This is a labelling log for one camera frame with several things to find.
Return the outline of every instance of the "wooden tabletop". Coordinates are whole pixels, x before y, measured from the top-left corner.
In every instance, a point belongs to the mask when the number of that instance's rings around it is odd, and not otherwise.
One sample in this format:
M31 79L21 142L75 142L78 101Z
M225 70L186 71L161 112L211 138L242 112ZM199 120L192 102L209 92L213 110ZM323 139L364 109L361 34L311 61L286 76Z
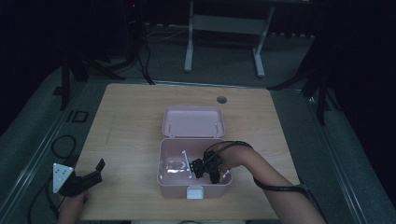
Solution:
M219 96L226 104L217 101ZM208 105L222 109L225 140L250 143L293 184L298 177L271 94L263 89L110 84L76 167L77 175L106 166L90 189L84 220L213 220L276 218L244 167L219 198L164 198L157 182L165 108Z

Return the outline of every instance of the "pink plastic box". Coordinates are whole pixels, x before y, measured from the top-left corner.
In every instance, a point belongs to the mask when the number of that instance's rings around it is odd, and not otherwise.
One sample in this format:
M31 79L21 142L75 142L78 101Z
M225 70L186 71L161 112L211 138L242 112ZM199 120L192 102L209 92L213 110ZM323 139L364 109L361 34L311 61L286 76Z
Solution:
M212 184L209 174L197 179L189 162L202 159L204 151L224 141L221 109L214 106L171 105L165 109L157 180L165 197L203 199L222 195L231 173Z

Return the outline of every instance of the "person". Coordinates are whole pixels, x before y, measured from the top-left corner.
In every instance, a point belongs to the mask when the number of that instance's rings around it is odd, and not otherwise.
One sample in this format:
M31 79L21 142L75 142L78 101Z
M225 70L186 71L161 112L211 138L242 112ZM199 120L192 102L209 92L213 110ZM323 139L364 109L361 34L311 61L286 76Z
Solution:
M215 144L209 150L219 151L230 142ZM220 172L225 173L238 166L246 167L256 180L267 186L293 186L268 161L252 147L236 145L219 152L222 164ZM326 223L315 206L300 192L279 192L263 190L269 203L282 223ZM78 221L83 207L84 192L74 198L65 198L60 206L58 224L72 224Z

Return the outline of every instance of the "box lid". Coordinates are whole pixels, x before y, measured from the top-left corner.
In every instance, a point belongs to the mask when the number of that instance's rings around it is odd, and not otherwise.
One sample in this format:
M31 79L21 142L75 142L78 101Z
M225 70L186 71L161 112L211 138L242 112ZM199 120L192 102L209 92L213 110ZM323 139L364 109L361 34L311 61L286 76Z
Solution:
M169 138L224 136L221 109L215 106L170 105L163 116L163 135Z

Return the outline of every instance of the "white metal frame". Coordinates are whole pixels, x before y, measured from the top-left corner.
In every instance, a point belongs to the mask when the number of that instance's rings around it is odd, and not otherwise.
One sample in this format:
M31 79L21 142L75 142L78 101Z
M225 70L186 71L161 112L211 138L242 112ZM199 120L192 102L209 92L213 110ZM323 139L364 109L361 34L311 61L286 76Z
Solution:
M187 45L186 61L184 71L190 72L192 68L193 30L219 31L238 34L259 35L260 41L256 48L253 49L254 63L256 64L257 76L264 77L264 68L262 66L262 45L267 36L268 28L274 14L275 7L270 7L266 20L237 19L230 17L216 17L194 14L194 0L190 0L190 18L189 18L189 43Z

